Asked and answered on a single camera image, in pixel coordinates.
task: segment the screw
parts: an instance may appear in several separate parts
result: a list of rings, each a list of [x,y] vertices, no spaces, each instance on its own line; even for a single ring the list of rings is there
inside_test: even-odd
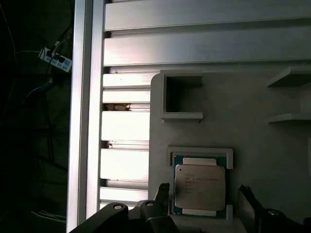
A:
[[[115,208],[116,210],[119,210],[119,209],[122,208],[122,206],[121,206],[121,205],[115,205],[114,208]]]
[[[274,215],[274,216],[279,215],[278,211],[276,211],[276,210],[269,210],[268,213],[271,215]]]

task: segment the metal frame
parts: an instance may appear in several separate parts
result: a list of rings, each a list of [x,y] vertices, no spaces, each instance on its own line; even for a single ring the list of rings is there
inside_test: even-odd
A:
[[[89,97],[86,217],[99,210],[105,0],[94,0]]]
[[[86,219],[87,126],[92,14],[93,1],[75,1],[67,232],[70,232]]]

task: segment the white panel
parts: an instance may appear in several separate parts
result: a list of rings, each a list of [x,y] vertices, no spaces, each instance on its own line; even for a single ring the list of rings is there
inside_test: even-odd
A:
[[[106,5],[107,31],[310,17],[309,0],[145,0]]]
[[[148,199],[148,191],[134,190],[134,189],[122,189],[122,188],[101,188],[100,190],[101,200],[113,201],[127,201],[137,202],[140,200]]]
[[[105,89],[150,88],[151,79],[156,74],[104,74],[103,85]]]
[[[150,102],[150,89],[104,90],[103,103]]]
[[[102,179],[148,182],[148,166],[148,151],[102,149]]]
[[[104,65],[305,60],[311,28],[155,33],[105,39]]]
[[[102,140],[149,141],[149,112],[104,111]]]

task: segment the cable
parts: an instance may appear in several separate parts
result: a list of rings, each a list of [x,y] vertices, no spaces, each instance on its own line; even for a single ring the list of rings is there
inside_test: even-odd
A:
[[[9,25],[8,25],[8,21],[6,20],[6,17],[5,17],[5,14],[4,14],[4,11],[3,11],[3,8],[2,8],[1,3],[0,3],[0,8],[1,8],[4,21],[5,21],[5,23],[6,23],[6,26],[7,26],[7,28],[8,28],[8,31],[9,31],[9,34],[10,34],[10,37],[11,37],[11,41],[12,41],[12,44],[13,44],[13,50],[14,50],[15,64],[17,64],[15,43],[14,43],[14,40],[13,40],[13,37],[12,37],[12,33],[11,33],[10,27],[9,27]],[[6,110],[7,110],[7,108],[8,108],[9,102],[10,102],[10,100],[11,100],[12,92],[13,92],[15,83],[16,83],[16,77],[14,77],[13,84],[12,84],[11,90],[10,90],[10,92],[9,92],[8,101],[7,101],[6,105],[5,105],[5,108],[4,108],[3,113],[2,113],[2,118],[4,117],[4,115],[5,115],[5,113],[6,113]]]
[[[48,84],[48,85],[44,85],[44,86],[40,86],[40,87],[35,88],[34,90],[32,90],[31,92],[28,93],[28,95],[22,101],[21,104],[24,104],[28,100],[28,98],[30,98],[34,93],[38,93],[40,91],[49,91],[52,87],[53,87],[52,84]]]
[[[47,215],[51,215],[51,216],[66,218],[66,216],[50,214],[49,212],[46,212],[46,211],[44,211],[44,210],[41,210],[41,212],[43,212],[43,213],[45,213],[45,214],[47,214]]]
[[[12,57],[16,56],[19,53],[23,53],[23,52],[32,52],[32,53],[41,53],[41,51],[35,51],[35,50],[23,50],[23,51],[18,51],[15,54],[13,54],[12,56],[10,56],[9,58],[7,58],[4,63],[7,63]]]
[[[58,48],[61,44],[63,44],[63,43],[65,43],[66,41],[68,41],[68,39],[69,39],[70,37],[71,37],[71,34],[70,34],[65,40],[59,42],[59,43],[57,44],[57,46],[54,48],[54,50],[52,51],[52,53],[55,52],[55,51],[57,50],[57,48]]]
[[[2,11],[2,15],[3,15],[4,21],[5,21],[5,23],[6,23],[6,26],[8,27],[8,31],[9,31],[9,34],[10,34],[10,37],[11,37],[11,41],[12,41],[12,44],[13,44],[15,63],[17,64],[15,43],[14,43],[14,40],[13,40],[13,37],[12,37],[12,33],[11,33],[10,27],[9,27],[9,25],[8,25],[8,21],[6,20],[6,17],[5,17],[5,14],[4,14],[4,11],[3,11],[3,8],[2,8],[1,3],[0,3],[0,8],[1,8],[1,11]]]
[[[42,216],[42,215],[39,215],[33,211],[31,211],[32,214],[38,216],[38,217],[41,217],[41,218],[45,218],[45,219],[49,219],[49,220],[52,220],[52,221],[55,221],[55,222],[61,222],[61,223],[66,223],[65,221],[61,221],[61,220],[57,220],[57,219],[54,219],[54,218],[50,218],[50,217],[45,217],[45,216]]]
[[[5,214],[0,218],[0,222],[4,220],[4,218],[8,215],[9,212],[10,212],[9,210],[5,212]]]
[[[54,219],[56,219],[56,220],[58,220],[58,221],[61,221],[59,218],[57,218],[57,217],[55,217],[55,216],[53,216],[53,215],[47,215],[47,214],[45,214],[45,213],[43,213],[43,212],[41,212],[41,211],[39,211],[38,214],[41,214],[41,215],[47,216],[47,217],[52,217],[52,218],[54,218]]]

